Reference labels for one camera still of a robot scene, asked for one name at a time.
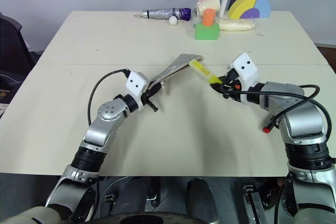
yellow highlighter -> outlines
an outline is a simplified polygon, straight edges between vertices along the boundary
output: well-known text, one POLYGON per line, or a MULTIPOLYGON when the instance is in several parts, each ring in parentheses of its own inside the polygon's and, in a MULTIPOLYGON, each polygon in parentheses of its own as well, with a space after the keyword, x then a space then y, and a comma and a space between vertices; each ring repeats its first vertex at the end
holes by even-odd
POLYGON ((201 63, 199 63, 197 60, 191 60, 189 61, 189 66, 193 68, 196 72, 201 74, 201 76, 205 77, 206 80, 212 84, 212 83, 222 83, 221 80, 218 79, 217 76, 215 76, 213 73, 211 73, 206 67, 204 67, 201 63))

black chair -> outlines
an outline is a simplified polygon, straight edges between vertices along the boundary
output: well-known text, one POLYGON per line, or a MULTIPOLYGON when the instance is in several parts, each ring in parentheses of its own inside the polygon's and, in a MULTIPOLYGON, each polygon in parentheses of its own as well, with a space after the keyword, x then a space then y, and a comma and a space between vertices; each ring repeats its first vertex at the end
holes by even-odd
POLYGON ((16 93, 40 55, 29 52, 21 35, 22 26, 0 13, 0 90, 16 93))

orange cup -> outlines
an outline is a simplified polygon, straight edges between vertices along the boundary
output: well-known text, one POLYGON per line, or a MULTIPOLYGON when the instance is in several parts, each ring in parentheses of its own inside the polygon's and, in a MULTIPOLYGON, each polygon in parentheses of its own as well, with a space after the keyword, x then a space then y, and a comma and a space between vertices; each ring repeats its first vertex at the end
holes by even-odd
POLYGON ((215 21, 216 11, 214 9, 205 9, 203 13, 203 26, 212 26, 215 21))

red button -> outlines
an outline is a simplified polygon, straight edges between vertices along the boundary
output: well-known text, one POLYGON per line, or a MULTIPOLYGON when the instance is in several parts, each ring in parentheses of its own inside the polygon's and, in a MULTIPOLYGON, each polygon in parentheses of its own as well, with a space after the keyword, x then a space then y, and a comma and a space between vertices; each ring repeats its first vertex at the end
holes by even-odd
POLYGON ((262 131, 265 132, 265 133, 270 133, 271 132, 271 130, 268 127, 262 128, 262 131))

green sponge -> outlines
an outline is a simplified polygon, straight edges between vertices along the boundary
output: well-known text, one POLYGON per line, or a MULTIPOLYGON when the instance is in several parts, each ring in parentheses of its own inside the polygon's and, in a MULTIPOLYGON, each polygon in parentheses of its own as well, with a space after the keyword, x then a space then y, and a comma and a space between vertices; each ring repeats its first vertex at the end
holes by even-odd
POLYGON ((218 39, 219 24, 214 23, 212 26, 204 26, 202 23, 196 24, 195 39, 218 39))

